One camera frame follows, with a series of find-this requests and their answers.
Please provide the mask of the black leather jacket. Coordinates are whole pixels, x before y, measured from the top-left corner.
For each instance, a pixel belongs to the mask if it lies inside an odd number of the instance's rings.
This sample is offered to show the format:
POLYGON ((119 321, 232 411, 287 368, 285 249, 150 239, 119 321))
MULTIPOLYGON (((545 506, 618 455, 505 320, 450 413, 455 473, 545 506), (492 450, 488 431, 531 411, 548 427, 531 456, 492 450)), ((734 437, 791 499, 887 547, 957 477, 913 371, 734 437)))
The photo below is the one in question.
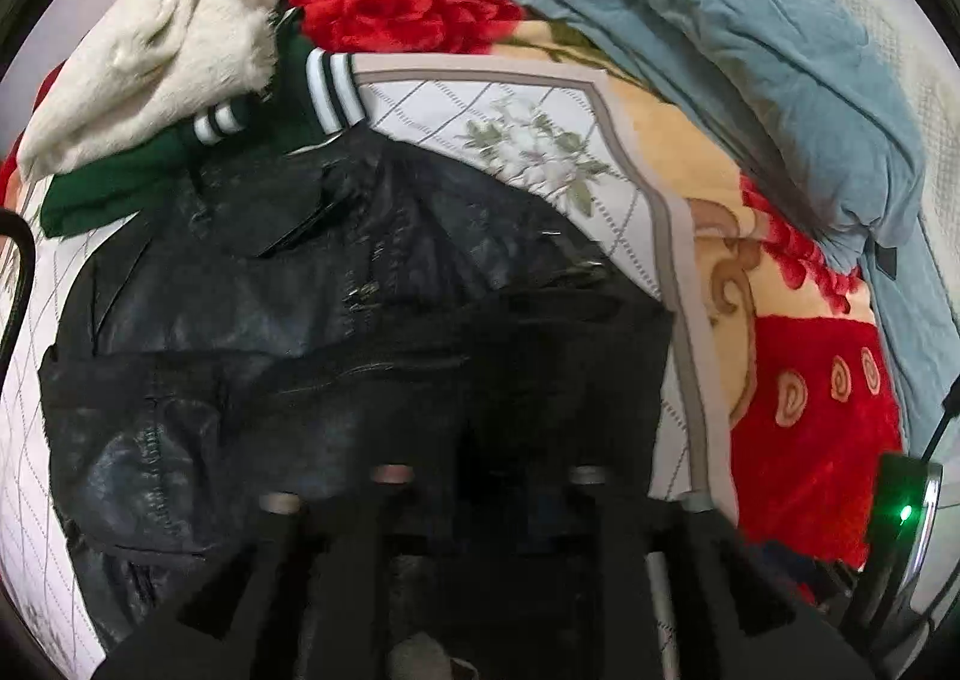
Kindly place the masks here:
POLYGON ((669 309, 547 201, 368 128, 224 159, 86 261, 39 368, 50 493, 115 648, 257 498, 473 451, 651 480, 669 309))

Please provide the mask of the red floral blanket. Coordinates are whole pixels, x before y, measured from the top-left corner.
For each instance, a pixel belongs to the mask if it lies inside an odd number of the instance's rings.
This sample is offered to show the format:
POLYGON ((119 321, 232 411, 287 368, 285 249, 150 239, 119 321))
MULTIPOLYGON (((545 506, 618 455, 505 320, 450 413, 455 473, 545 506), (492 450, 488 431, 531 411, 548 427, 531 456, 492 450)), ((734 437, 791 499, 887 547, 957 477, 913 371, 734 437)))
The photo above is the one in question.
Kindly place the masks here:
POLYGON ((677 105, 581 32, 514 0, 278 0, 316 47, 366 55, 503 56, 607 74, 647 162, 693 217, 695 266, 726 396, 737 526, 815 560, 861 566, 880 456, 900 417, 861 269, 809 235, 677 105))

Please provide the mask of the white diamond pattern sheet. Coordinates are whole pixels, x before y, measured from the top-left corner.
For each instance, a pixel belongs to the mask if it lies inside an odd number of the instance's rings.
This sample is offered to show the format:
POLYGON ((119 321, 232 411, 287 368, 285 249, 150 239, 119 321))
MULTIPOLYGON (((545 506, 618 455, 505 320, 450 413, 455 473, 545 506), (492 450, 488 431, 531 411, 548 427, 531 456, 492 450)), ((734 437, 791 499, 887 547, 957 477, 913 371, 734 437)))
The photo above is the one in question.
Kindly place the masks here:
MULTIPOLYGON (((727 401, 695 266, 692 211, 647 162, 607 74, 503 56, 366 55, 376 130, 449 155, 547 199, 649 295, 677 313, 651 494, 703 490, 737 516, 727 401)), ((103 650, 49 500, 37 370, 71 284, 114 225, 37 238, 23 331, 2 391, 2 589, 26 641, 60 678, 89 677, 103 650)))

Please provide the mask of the green folded striped-cuff garment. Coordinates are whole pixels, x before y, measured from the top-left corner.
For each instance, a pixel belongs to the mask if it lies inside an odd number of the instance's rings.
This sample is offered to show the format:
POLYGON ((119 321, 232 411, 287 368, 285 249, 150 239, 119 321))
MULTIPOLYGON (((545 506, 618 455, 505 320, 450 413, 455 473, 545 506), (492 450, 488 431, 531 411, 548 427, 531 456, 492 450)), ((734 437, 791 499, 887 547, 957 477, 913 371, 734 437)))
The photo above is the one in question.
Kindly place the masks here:
POLYGON ((301 32, 301 18, 290 9, 280 20, 267 92, 229 98, 135 148, 55 173, 39 210, 44 237, 75 237, 155 206, 208 162, 260 149, 288 155, 319 148, 366 123, 355 57, 316 47, 301 32))

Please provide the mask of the white quilted mattress pad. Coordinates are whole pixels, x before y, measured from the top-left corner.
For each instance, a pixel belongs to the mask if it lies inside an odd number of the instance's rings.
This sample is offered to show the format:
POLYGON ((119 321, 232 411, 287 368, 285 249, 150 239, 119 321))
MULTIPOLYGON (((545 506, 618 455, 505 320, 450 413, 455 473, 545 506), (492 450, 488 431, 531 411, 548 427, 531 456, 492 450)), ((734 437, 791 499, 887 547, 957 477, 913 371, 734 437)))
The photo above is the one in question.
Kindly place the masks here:
POLYGON ((907 96, 928 156, 923 214, 940 270, 958 272, 958 100, 928 57, 871 0, 839 0, 866 27, 907 96))

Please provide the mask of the blue-grey duvet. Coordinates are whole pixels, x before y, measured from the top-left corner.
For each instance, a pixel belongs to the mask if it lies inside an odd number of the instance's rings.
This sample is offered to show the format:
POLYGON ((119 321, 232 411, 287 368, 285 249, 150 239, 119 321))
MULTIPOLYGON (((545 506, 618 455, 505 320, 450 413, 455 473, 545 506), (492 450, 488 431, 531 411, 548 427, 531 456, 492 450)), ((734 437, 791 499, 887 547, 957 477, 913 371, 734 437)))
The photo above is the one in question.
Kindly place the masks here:
POLYGON ((958 448, 958 331, 921 221, 918 126, 839 0, 514 0, 677 105, 871 288, 912 453, 958 448))

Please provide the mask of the white fluffy folded garment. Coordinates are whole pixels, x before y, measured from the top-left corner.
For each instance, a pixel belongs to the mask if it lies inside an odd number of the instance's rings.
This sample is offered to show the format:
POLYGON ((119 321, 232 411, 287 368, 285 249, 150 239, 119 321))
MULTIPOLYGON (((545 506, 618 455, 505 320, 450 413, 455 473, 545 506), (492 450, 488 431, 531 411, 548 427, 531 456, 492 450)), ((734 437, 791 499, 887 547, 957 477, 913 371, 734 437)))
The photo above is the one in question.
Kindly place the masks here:
POLYGON ((272 79, 278 0, 117 0, 65 59, 16 149, 26 183, 132 149, 272 79))

